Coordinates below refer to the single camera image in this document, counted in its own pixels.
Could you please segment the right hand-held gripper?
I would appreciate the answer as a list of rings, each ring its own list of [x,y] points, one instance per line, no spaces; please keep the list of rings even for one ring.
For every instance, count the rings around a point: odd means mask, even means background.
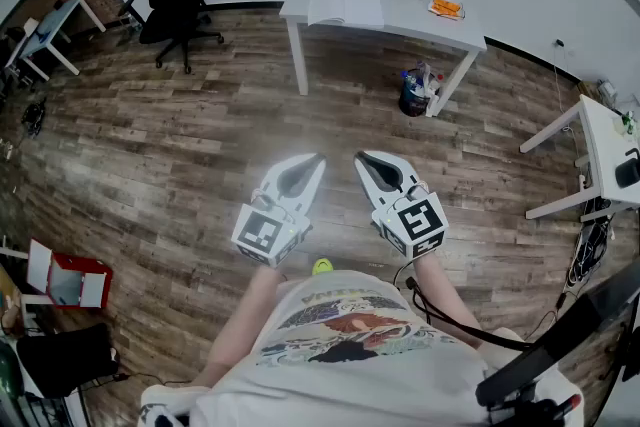
[[[358,151],[354,166],[380,236],[405,260],[420,258],[444,243],[449,223],[439,198],[435,192],[428,194],[428,186],[407,160],[383,151]],[[392,196],[404,197],[384,206]]]

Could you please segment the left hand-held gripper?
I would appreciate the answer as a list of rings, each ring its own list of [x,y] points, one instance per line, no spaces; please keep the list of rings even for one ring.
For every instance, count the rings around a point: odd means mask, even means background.
[[[300,154],[273,165],[250,204],[243,204],[231,241],[242,255],[277,268],[311,228],[304,216],[326,169],[320,153]]]

